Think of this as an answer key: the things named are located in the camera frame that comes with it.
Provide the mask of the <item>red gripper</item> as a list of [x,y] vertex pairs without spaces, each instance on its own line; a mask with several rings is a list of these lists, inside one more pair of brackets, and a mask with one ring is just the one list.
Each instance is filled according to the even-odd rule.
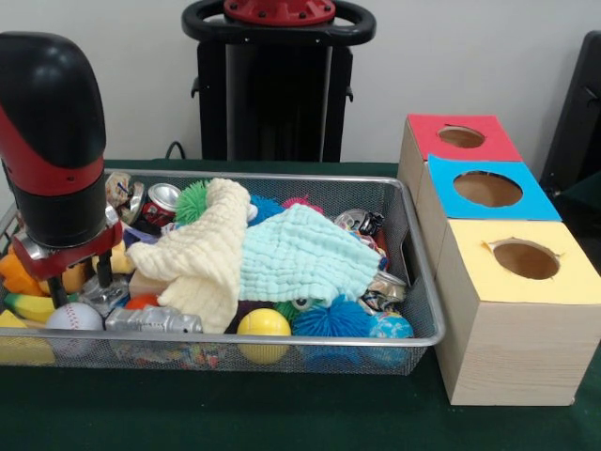
[[11,239],[14,252],[27,272],[38,280],[47,280],[54,308],[69,303],[62,273],[89,257],[99,258],[96,264],[97,276],[101,288],[108,288],[113,283],[111,265],[112,249],[121,242],[123,227],[120,221],[106,227],[91,241],[82,245],[67,248],[44,247],[34,242],[25,231],[14,235]]

